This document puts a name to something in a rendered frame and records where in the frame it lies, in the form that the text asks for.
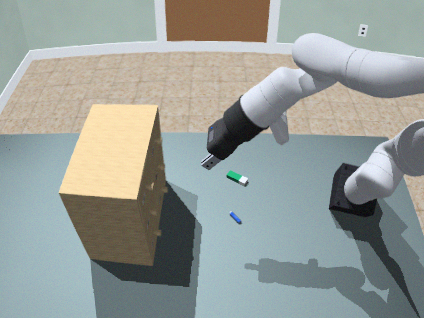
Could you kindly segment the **light wooden chest of drawers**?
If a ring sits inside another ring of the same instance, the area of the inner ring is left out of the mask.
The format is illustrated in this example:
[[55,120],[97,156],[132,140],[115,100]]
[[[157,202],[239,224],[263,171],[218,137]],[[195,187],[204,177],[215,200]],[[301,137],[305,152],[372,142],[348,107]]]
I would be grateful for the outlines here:
[[153,266],[138,204],[158,105],[92,105],[59,195],[90,259]]

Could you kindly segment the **wooden drawer front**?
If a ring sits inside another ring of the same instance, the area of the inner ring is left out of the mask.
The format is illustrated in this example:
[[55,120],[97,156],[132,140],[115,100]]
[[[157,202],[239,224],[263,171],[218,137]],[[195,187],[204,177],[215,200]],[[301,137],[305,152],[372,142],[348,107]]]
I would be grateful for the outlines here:
[[[155,253],[157,236],[161,236],[161,230],[158,230],[158,226],[159,226],[159,216],[158,216],[158,213],[157,213],[157,216],[153,216],[153,222],[152,222],[152,228],[151,228],[151,234],[150,234],[150,241],[149,241],[149,249],[150,249],[152,261],[154,260],[154,253]],[[155,235],[155,234],[157,234],[157,235]]]
[[148,197],[148,203],[147,203],[147,210],[146,210],[144,224],[143,224],[148,244],[149,244],[151,225],[152,225],[152,219],[153,219],[152,214],[157,215],[157,213],[158,213],[158,209],[154,208],[155,207],[155,201],[156,201],[155,193],[154,193],[154,191],[150,191],[149,197]]
[[[166,180],[165,180],[165,171],[164,170],[161,171],[159,187],[158,187],[158,192],[157,192],[157,198],[156,198],[157,206],[158,206],[158,212],[159,212],[159,218],[160,218],[160,213],[161,213],[163,194],[167,193],[167,191],[168,191],[168,187],[164,187],[163,179],[164,179],[164,183],[165,183]],[[164,191],[164,192],[162,192],[162,191]]]
[[150,163],[150,156],[147,153],[144,170],[142,174],[140,189],[138,193],[138,204],[141,212],[142,221],[144,222],[146,208],[148,203],[149,192],[154,191],[154,183],[152,181],[152,169]]
[[157,152],[158,144],[162,144],[162,138],[160,137],[160,128],[159,128],[159,118],[158,113],[156,114],[152,135],[149,143],[149,155],[150,155],[150,162],[151,162],[151,169],[153,173],[154,168],[154,162]]
[[156,195],[157,195],[161,170],[165,170],[165,164],[162,164],[162,162],[163,162],[162,145],[159,144],[157,156],[156,156],[156,160],[155,160],[155,165],[154,165],[154,170],[153,170],[153,182],[154,182],[154,188],[155,188],[155,194]]

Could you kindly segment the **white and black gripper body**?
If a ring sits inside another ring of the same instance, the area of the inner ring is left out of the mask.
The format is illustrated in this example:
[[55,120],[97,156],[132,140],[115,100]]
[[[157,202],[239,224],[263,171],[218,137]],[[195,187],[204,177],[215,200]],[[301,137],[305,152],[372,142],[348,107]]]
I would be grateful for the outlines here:
[[280,112],[269,104],[259,83],[241,95],[224,112],[223,118],[208,128],[207,151],[224,160],[240,144],[249,142],[263,130],[267,130],[268,126],[278,144],[283,145],[289,141],[286,111]]

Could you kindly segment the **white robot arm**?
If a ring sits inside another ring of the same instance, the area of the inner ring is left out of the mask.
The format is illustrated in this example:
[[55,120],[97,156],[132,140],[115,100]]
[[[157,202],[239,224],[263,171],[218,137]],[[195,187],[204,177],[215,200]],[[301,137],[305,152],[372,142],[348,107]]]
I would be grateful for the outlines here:
[[[265,99],[280,112],[336,82],[378,98],[424,93],[424,59],[355,48],[317,33],[299,37],[292,57],[300,69],[280,67],[260,83]],[[378,145],[368,161],[346,180],[344,192],[354,204],[386,198],[404,174],[424,175],[424,119],[408,125],[394,141]]]

